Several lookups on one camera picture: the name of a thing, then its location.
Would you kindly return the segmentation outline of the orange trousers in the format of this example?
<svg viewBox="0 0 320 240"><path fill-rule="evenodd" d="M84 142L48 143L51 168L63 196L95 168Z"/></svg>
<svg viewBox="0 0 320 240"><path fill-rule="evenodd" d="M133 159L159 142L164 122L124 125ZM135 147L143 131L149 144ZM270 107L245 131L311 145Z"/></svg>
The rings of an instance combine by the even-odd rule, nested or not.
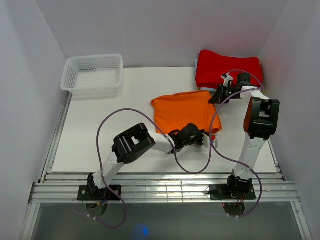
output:
<svg viewBox="0 0 320 240"><path fill-rule="evenodd" d="M159 96L150 102L154 109L154 122L165 134L182 130L188 124L215 134L223 129L223 125L216 115L210 128L212 117L216 113L215 106L209 103L211 98L207 90Z"/></svg>

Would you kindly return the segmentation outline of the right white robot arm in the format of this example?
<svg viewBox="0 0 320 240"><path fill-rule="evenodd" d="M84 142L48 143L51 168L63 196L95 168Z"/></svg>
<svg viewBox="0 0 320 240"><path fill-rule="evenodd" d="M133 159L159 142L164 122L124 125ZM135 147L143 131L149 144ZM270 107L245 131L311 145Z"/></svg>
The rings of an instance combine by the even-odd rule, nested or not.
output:
<svg viewBox="0 0 320 240"><path fill-rule="evenodd" d="M211 200L254 200L253 169L262 147L277 130L280 102L265 96L260 84L252 84L252 74L248 72L239 73L236 83L228 72L221 77L223 83L209 103L222 106L231 99L241 99L248 104L243 123L245 140L227 183L210 185L208 193Z"/></svg>

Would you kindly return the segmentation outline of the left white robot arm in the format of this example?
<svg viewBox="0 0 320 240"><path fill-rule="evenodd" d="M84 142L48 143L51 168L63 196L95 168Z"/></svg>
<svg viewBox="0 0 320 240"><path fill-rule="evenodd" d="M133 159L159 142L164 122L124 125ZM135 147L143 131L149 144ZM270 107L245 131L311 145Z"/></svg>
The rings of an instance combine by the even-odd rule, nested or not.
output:
<svg viewBox="0 0 320 240"><path fill-rule="evenodd" d="M95 200L102 199L106 195L106 184L111 183L121 168L135 162L149 150L174 154L192 145L209 147L209 133L193 123L165 135L149 130L144 123L136 124L114 138L102 169L89 174L87 192Z"/></svg>

